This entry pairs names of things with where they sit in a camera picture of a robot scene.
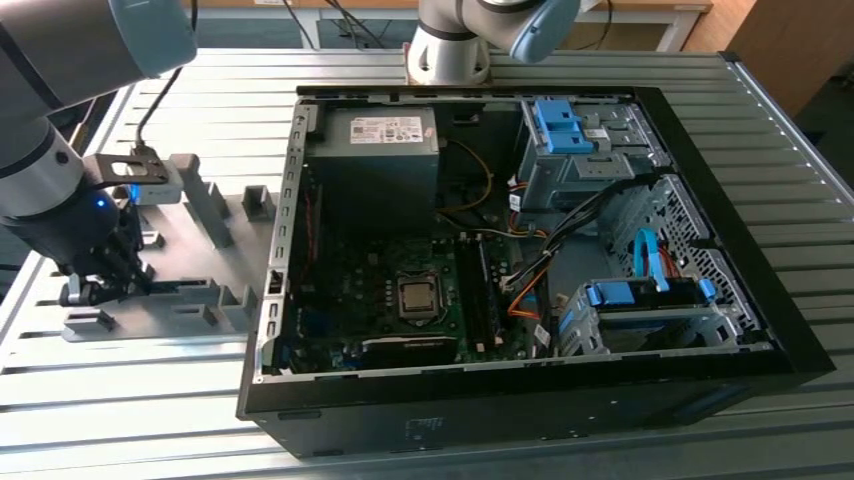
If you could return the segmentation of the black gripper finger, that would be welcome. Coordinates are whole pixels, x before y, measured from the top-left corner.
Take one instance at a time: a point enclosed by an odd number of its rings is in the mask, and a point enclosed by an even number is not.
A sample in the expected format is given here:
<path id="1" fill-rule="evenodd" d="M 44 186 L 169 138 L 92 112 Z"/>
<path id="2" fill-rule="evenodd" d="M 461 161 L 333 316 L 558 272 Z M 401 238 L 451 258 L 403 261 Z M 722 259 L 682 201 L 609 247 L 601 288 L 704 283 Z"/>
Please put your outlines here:
<path id="1" fill-rule="evenodd" d="M 152 290 L 151 275 L 144 270 L 139 252 L 143 250 L 144 241 L 139 215 L 135 209 L 119 211 L 119 223 L 114 232 L 118 254 L 118 267 L 122 280 L 132 284 L 139 291 Z"/>
<path id="2" fill-rule="evenodd" d="M 94 307 L 135 294 L 148 295 L 150 293 L 151 279 L 146 276 L 128 282 L 99 283 L 72 274 L 62 288 L 59 304 L 63 307 Z"/>

